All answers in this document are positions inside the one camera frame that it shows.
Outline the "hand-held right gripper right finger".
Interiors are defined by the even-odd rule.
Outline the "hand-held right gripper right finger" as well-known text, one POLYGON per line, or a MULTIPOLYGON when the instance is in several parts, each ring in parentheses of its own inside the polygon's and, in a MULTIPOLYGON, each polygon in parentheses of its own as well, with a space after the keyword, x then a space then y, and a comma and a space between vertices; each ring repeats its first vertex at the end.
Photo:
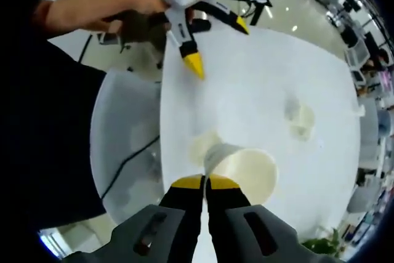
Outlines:
POLYGON ((233 180, 206 184, 209 233, 218 262, 310 262, 296 231, 262 205, 252 205, 233 180))

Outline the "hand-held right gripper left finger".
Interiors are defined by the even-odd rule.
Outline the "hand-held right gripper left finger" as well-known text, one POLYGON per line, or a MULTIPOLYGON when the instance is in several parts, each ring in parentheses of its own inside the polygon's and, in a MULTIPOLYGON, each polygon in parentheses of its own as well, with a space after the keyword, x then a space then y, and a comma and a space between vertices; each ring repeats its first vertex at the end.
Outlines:
POLYGON ((200 232, 203 175, 175 181, 160 204, 150 204, 114 228, 109 243, 70 262, 191 262, 200 232))

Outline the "person's left hand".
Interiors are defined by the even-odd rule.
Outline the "person's left hand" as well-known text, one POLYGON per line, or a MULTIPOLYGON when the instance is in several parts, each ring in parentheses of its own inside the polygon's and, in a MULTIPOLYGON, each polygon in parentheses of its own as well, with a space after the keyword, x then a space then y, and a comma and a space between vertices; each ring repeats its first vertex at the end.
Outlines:
POLYGON ((100 14, 100 19, 114 18, 129 10, 153 15, 165 12, 170 7, 164 0, 102 0, 102 4, 105 10, 100 14))

